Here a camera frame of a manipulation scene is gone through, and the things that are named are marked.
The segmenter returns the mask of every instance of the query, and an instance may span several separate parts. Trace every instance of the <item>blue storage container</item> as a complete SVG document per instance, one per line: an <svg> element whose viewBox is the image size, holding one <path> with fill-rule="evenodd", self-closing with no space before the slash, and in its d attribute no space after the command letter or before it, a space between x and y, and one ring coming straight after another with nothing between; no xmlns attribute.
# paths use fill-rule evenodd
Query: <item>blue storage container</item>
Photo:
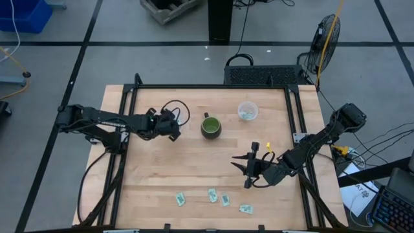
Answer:
<svg viewBox="0 0 414 233"><path fill-rule="evenodd" d="M41 32L52 15L45 0L13 0L13 5L19 32ZM10 0L0 0L0 30L14 32Z"/></svg>

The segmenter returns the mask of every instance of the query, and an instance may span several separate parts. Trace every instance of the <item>clear plastic cup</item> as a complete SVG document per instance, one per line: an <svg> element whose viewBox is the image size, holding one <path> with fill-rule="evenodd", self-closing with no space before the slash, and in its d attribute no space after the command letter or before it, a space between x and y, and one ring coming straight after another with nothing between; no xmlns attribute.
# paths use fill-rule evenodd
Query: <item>clear plastic cup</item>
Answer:
<svg viewBox="0 0 414 233"><path fill-rule="evenodd" d="M250 101L241 102L237 110L239 117L243 120L254 120L259 114L257 105Z"/></svg>

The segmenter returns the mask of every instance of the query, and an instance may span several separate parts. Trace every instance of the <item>dollar bill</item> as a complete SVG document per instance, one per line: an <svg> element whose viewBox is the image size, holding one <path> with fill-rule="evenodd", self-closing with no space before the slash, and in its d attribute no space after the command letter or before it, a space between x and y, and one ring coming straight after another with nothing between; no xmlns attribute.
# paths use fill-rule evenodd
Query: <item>dollar bill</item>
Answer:
<svg viewBox="0 0 414 233"><path fill-rule="evenodd" d="M240 205L240 212L246 213L246 214L253 214L253 207L251 205Z"/></svg>
<svg viewBox="0 0 414 233"><path fill-rule="evenodd" d="M230 198L227 196L227 194L223 194L221 196L221 203L223 204L223 207L230 205Z"/></svg>
<svg viewBox="0 0 414 233"><path fill-rule="evenodd" d="M182 192L179 192L175 195L175 199L177 200L177 204L179 206L183 206L183 204L186 202L184 198L184 194Z"/></svg>
<svg viewBox="0 0 414 233"><path fill-rule="evenodd" d="M215 191L215 188L210 188L208 190L208 197L210 198L210 201L212 203L216 202L219 198L217 197L217 192Z"/></svg>

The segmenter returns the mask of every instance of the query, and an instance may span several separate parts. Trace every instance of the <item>gray floor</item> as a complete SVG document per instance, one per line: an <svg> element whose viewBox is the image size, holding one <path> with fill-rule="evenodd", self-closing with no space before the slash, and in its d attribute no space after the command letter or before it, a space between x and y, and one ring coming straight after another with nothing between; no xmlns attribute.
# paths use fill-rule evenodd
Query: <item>gray floor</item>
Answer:
<svg viewBox="0 0 414 233"><path fill-rule="evenodd" d="M335 13L339 0L295 2L292 8L279 0L254 5L249 10L245 40L311 41L317 24L324 16ZM399 40L414 41L414 32L409 30L414 22L414 2L381 3ZM68 9L54 11L42 33L21 34L21 38L83 41L95 4L96 0L68 0ZM233 41L239 40L244 16L245 9L234 9ZM373 0L346 1L340 19L340 41L392 41ZM207 41L207 26L206 4L160 26L137 0L103 0L91 41ZM15 40L14 33L0 32L0 43ZM16 58L32 73L32 81L27 92L8 99L14 114L0 129L2 232L13 232L16 227L79 49L23 46L16 52ZM258 65L293 64L297 54L306 50L307 47L261 46L241 49L252 55ZM70 103L99 107L106 85L132 82L136 72L145 83L222 83L225 61L236 51L237 47L225 46L88 47ZM404 51L414 62L414 48L404 47ZM0 64L2 75L20 73L9 60ZM0 85L0 94L16 89ZM414 87L395 47L338 47L322 75L321 89L334 107L353 102L367 114L368 122L357 134L362 141L414 121ZM320 104L327 121L331 108L322 98ZM358 145L351 135L344 135L340 142ZM407 157L413 151L412 142L411 135L380 155L388 162ZM89 148L80 135L59 135L27 230L71 225ZM382 161L372 158L370 163Z"/></svg>

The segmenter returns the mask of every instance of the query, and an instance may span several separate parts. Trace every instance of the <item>wooden table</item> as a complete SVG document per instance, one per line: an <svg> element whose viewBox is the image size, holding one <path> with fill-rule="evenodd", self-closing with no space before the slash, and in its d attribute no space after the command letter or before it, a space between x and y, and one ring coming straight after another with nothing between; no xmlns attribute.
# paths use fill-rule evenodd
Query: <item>wooden table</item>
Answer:
<svg viewBox="0 0 414 233"><path fill-rule="evenodd" d="M324 128L321 109L313 86L299 86L303 114L309 133ZM117 113L122 85L108 85L101 109ZM124 172L116 228L171 228L181 229L306 229L297 177L286 177L270 188L243 188L245 176L230 164L245 161L232 156L245 155L253 141L260 142L260 158L270 142L276 155L293 147L287 107L283 90L277 89L139 89L135 113L143 114L150 107L157 111L168 101L185 102L191 118L182 126L182 135L175 142L167 137L143 141L131 136ZM245 100L259 107L259 115L251 122L239 119L238 105ZM299 129L296 106L292 101L296 127ZM187 114L182 107L181 118ZM203 113L217 117L223 126L221 136L206 140L200 133ZM92 163L104 148L92 146ZM330 155L328 147L320 151ZM102 195L109 156L97 163L89 172L82 194L82 216L92 210ZM347 224L342 198L332 161L316 156L314 166L322 199L332 213ZM230 206L211 203L207 190L215 188L219 195L230 196ZM183 192L186 204L178 207L175 194ZM314 225L317 225L314 202L309 196ZM240 204L254 207L252 215L239 212ZM112 200L108 202L105 223L109 222Z"/></svg>

